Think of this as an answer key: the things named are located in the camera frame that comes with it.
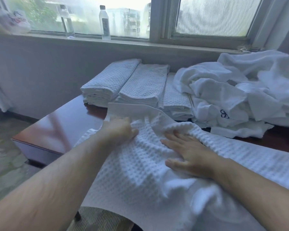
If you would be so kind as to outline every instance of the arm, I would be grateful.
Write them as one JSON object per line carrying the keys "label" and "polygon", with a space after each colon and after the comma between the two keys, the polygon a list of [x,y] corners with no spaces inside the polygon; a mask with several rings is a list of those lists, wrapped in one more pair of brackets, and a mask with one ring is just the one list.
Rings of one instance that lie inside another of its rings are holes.
{"label": "arm", "polygon": [[234,196],[268,231],[289,230],[289,190],[231,159],[218,156],[197,139],[174,132],[161,140],[185,161],[166,165],[190,175],[212,178]]}
{"label": "arm", "polygon": [[66,229],[108,155],[137,133],[128,118],[104,121],[95,135],[0,201],[0,231]]}

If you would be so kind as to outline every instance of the plastic water bottle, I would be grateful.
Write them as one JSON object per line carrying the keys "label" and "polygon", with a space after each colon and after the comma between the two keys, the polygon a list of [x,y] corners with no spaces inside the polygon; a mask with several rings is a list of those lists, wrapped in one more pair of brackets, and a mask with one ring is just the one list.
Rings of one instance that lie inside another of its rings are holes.
{"label": "plastic water bottle", "polygon": [[61,20],[65,30],[65,35],[69,39],[75,38],[72,20],[70,18],[70,14],[67,10],[67,7],[65,5],[60,5],[60,8],[61,8]]}
{"label": "plastic water bottle", "polygon": [[106,7],[104,5],[100,5],[100,25],[102,32],[102,40],[110,40],[110,30],[109,30],[109,18],[106,12]]}

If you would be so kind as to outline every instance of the window sill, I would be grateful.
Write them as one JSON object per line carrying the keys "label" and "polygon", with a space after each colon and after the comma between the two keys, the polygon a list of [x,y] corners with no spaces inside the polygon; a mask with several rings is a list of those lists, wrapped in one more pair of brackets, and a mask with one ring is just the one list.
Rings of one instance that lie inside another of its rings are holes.
{"label": "window sill", "polygon": [[220,48],[209,48],[209,47],[195,47],[195,46],[178,46],[178,45],[167,45],[167,44],[157,44],[142,41],[124,41],[124,40],[110,40],[103,41],[97,38],[83,38],[76,37],[74,39],[68,39],[64,36],[56,35],[45,35],[45,34],[24,34],[24,35],[4,35],[4,37],[23,41],[39,41],[46,43],[62,44],[67,46],[105,46],[105,50],[118,49],[118,50],[128,50],[136,52],[149,52],[167,55],[177,55],[177,56],[196,56],[201,57],[211,57],[216,58],[216,54],[230,53],[230,54],[241,54],[242,52],[238,50],[231,49],[220,49]]}

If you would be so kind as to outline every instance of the hand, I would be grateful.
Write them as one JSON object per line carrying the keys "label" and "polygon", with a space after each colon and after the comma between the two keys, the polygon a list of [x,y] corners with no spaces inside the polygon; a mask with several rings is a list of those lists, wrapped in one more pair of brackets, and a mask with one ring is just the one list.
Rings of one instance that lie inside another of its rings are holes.
{"label": "hand", "polygon": [[131,128],[131,120],[129,118],[116,118],[111,117],[110,121],[104,121],[102,128],[99,132],[104,133],[111,144],[122,144],[136,135],[138,135],[138,129]]}
{"label": "hand", "polygon": [[197,177],[214,177],[216,167],[223,161],[222,157],[192,136],[182,135],[177,131],[173,134],[166,133],[165,136],[168,140],[161,140],[161,143],[184,158],[183,162],[168,159],[165,161],[166,166]]}

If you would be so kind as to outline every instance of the forearm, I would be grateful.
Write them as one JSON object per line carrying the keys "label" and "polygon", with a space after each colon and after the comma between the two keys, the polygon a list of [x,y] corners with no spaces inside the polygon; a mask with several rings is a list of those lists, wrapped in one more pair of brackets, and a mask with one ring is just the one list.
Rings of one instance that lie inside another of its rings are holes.
{"label": "forearm", "polygon": [[0,230],[64,228],[112,149],[108,137],[98,132],[32,176],[0,201]]}
{"label": "forearm", "polygon": [[213,179],[267,230],[289,230],[289,190],[231,159],[222,159]]}

